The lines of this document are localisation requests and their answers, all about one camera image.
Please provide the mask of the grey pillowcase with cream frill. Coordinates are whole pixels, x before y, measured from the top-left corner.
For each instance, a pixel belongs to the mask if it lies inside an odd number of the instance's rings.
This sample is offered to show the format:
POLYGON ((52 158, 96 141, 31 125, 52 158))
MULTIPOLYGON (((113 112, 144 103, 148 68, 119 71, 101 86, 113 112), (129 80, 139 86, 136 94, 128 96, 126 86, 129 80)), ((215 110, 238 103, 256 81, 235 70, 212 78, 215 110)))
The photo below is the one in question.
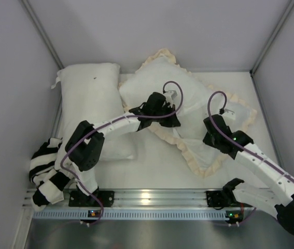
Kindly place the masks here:
POLYGON ((177 128, 165 128, 153 123, 149 131, 159 139, 175 145, 193 174, 205 178, 213 175, 228 156, 203 143, 207 130, 203 120, 208 117, 208 100, 219 88, 205 85, 180 67, 168 49, 150 56, 142 66, 119 84, 124 110, 137 107, 153 92, 175 90, 175 106, 180 109, 177 128))

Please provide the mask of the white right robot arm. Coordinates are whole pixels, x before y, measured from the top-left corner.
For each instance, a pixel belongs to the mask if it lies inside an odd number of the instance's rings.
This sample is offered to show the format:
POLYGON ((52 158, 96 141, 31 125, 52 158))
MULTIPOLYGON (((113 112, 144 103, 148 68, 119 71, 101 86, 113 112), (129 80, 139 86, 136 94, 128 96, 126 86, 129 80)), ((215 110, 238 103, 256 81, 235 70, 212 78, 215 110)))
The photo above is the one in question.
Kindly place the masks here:
POLYGON ((212 115, 203 122, 207 130, 203 143, 230 156, 268 187, 257 188, 235 178, 221 190, 225 201, 229 205, 253 206, 274 217, 294 235, 294 177, 270 160, 245 132, 232 132, 222 115, 212 115))

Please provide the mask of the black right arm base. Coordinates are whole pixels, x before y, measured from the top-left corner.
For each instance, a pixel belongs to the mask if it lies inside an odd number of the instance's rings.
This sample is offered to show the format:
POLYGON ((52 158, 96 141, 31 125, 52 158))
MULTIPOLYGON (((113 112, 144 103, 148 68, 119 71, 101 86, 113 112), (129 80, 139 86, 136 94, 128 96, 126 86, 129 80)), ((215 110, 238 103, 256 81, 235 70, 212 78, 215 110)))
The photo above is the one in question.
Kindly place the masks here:
POLYGON ((216 210, 240 207, 234 195, 232 193, 226 193, 223 190, 206 191, 206 201, 209 208, 214 208, 216 210))

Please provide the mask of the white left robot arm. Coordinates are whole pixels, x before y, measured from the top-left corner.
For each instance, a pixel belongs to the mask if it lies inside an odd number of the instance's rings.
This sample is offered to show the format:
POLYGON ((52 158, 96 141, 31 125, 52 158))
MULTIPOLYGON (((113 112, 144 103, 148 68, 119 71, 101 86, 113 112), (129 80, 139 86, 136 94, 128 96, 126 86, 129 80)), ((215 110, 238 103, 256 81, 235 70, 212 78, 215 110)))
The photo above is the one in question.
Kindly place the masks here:
POLYGON ((80 122, 66 143, 66 155, 61 162, 62 168, 67 158, 72 162, 75 170, 71 173, 78 180, 78 190, 85 196, 90 196, 97 190, 93 168, 100 160, 105 140, 140 131, 153 122, 166 128, 180 127, 176 116, 178 109, 173 103, 176 97, 175 90, 154 92, 142 105, 117 118, 95 125, 86 120, 80 122))

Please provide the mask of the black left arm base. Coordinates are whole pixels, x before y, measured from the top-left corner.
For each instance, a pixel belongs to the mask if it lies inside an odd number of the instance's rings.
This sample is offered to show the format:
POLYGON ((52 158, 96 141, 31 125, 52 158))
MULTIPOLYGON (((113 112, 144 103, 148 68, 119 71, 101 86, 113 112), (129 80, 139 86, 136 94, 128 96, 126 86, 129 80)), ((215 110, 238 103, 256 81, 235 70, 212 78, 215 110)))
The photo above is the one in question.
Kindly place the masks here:
MULTIPOLYGON (((115 192, 111 190, 99 190, 94 193, 95 197, 100 201, 103 207, 112 207, 114 203, 115 192)), ((69 193, 70 207, 100 207, 100 204, 91 196, 85 195, 81 190, 72 190, 69 193)))

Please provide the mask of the bare white pillow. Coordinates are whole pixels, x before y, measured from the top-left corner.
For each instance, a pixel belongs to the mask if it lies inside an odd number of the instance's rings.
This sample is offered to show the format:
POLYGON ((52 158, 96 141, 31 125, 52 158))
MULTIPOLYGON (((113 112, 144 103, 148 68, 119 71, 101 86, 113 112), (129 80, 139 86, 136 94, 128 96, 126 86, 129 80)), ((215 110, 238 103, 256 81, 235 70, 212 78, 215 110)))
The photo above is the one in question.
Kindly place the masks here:
POLYGON ((116 63, 75 64, 57 72, 62 94, 62 144, 84 120, 90 124, 123 115, 116 63))

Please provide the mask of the black and white striped pillowcase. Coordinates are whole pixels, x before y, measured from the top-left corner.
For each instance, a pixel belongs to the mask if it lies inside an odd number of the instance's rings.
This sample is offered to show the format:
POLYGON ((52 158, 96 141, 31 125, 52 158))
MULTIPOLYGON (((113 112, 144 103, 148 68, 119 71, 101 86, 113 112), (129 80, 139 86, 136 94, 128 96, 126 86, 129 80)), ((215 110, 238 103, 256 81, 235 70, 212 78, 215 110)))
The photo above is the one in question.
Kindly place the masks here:
POLYGON ((42 211, 49 204, 63 201, 63 190, 74 179, 69 171, 55 168, 61 144, 61 139, 51 137, 32 155, 29 181, 37 187, 31 198, 31 205, 36 212, 42 211))

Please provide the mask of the aluminium mounting rail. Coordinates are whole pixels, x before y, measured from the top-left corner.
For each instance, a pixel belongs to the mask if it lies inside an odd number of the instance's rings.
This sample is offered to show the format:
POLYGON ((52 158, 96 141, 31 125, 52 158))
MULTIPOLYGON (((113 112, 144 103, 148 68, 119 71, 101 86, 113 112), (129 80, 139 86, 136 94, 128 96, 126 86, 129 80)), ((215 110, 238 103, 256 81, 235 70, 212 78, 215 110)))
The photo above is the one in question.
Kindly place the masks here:
MULTIPOLYGON (((64 190, 64 200, 48 208, 70 207, 69 193, 64 190)), ((105 189, 115 192, 114 203, 109 208, 212 208, 207 206, 206 191, 220 189, 105 189)), ((32 208, 31 198, 36 189, 27 191, 22 207, 32 208)))

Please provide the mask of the right aluminium frame post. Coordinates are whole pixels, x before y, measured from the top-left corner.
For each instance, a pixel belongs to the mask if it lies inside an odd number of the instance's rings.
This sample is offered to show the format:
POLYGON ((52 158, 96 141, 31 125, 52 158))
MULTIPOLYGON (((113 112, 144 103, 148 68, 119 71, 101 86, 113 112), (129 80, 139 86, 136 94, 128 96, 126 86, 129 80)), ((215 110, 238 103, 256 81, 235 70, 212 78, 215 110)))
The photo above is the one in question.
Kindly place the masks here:
POLYGON ((254 77, 255 73, 257 72, 258 68, 260 67, 261 63, 263 62, 264 58, 267 56, 269 50, 273 46, 275 40, 277 39, 278 35, 284 28, 287 20, 289 19, 291 13, 294 11, 294 0, 290 0, 287 2, 285 9, 282 11, 280 17, 278 18, 274 28, 267 38, 265 44, 263 45, 261 51, 259 52, 251 70, 249 71, 251 78, 254 77))

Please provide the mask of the aluminium frame post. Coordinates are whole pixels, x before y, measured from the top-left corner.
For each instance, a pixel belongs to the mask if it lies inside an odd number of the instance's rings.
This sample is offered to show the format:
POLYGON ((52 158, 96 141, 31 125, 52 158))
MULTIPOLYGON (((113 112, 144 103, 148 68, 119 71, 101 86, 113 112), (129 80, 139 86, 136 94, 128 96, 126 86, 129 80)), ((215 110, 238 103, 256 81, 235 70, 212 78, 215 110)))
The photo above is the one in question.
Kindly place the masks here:
POLYGON ((287 2, 285 9, 282 11, 280 17, 278 18, 274 28, 267 38, 265 44, 263 45, 261 51, 259 52, 251 70, 249 71, 251 78, 254 77, 255 73, 257 72, 258 68, 260 67, 261 63, 263 62, 264 58, 267 56, 269 50, 273 46, 275 40, 277 39, 278 35, 284 28, 287 20, 289 19, 291 13, 294 11, 294 0, 290 0, 287 2))
POLYGON ((49 38, 44 26, 41 23, 40 18, 38 17, 36 11, 34 10, 33 6, 31 5, 30 1, 27 0, 19 0, 22 8, 26 12, 28 18, 30 19, 32 25, 36 29, 39 37, 43 41, 44 45, 46 46, 48 52, 50 53, 52 59, 54 60, 56 66, 61 70, 64 68, 64 65, 51 41, 49 38))

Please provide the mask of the left aluminium frame post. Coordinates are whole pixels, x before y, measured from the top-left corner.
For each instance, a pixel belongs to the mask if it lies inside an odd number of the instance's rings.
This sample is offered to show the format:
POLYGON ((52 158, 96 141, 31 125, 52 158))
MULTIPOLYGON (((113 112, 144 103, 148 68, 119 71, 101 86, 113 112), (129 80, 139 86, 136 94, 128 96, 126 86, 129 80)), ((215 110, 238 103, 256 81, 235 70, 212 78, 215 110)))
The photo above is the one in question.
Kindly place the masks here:
POLYGON ((49 38, 44 26, 41 23, 40 18, 38 17, 36 11, 34 10, 33 6, 31 5, 30 1, 27 0, 19 0, 22 8, 26 12, 28 18, 30 19, 32 25, 36 29, 39 37, 43 41, 44 45, 46 46, 48 52, 50 53, 52 59, 54 60, 56 66, 61 70, 64 68, 64 65, 51 41, 49 38))

